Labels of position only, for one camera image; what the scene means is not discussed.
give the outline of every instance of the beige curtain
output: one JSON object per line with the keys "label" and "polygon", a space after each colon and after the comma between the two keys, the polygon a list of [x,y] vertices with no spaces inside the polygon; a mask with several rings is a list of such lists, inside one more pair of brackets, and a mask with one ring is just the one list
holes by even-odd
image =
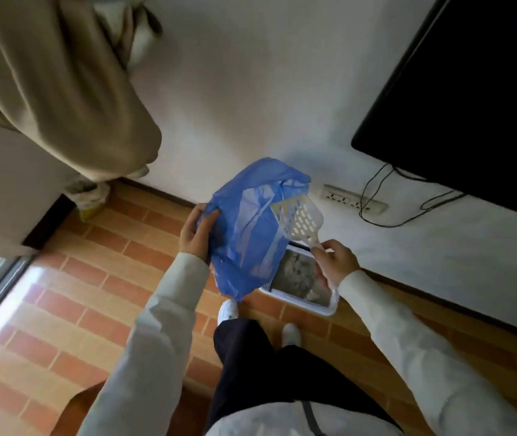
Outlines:
{"label": "beige curtain", "polygon": [[0,126],[95,182],[153,162],[161,132],[126,71],[160,35],[143,6],[0,0]]}

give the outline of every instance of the white litter scoop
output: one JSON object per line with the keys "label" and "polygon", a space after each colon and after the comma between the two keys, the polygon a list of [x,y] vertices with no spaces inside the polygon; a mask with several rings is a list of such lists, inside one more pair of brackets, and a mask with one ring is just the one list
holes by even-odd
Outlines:
{"label": "white litter scoop", "polygon": [[[309,248],[325,248],[319,242],[319,229],[323,226],[323,214],[306,194],[291,197],[281,202],[273,203],[271,211],[279,227],[283,229],[288,239],[305,242]],[[329,288],[335,292],[337,287],[327,278]]]}

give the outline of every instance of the shoe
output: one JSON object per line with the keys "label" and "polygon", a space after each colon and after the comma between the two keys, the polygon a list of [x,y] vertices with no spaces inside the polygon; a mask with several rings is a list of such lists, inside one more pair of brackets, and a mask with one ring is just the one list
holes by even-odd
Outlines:
{"label": "shoe", "polygon": [[299,328],[291,322],[288,322],[283,326],[283,347],[285,346],[297,346],[301,347],[301,331]]}
{"label": "shoe", "polygon": [[218,311],[218,324],[224,320],[234,320],[236,318],[238,318],[238,305],[236,301],[226,300]]}

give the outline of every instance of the white litter box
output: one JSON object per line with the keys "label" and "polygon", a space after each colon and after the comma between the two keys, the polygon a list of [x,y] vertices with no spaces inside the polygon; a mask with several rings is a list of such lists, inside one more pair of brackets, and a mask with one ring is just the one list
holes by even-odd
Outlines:
{"label": "white litter box", "polygon": [[332,294],[318,282],[315,263],[311,252],[288,245],[275,277],[260,288],[261,292],[319,315],[333,315],[339,293]]}

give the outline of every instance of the dark pants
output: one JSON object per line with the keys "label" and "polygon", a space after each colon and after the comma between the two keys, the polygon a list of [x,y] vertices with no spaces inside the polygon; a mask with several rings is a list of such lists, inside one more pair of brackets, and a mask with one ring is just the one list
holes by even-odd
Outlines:
{"label": "dark pants", "polygon": [[224,365],[206,431],[224,416],[270,402],[311,401],[376,416],[400,428],[382,407],[323,359],[297,346],[275,351],[254,320],[226,320],[214,332]]}

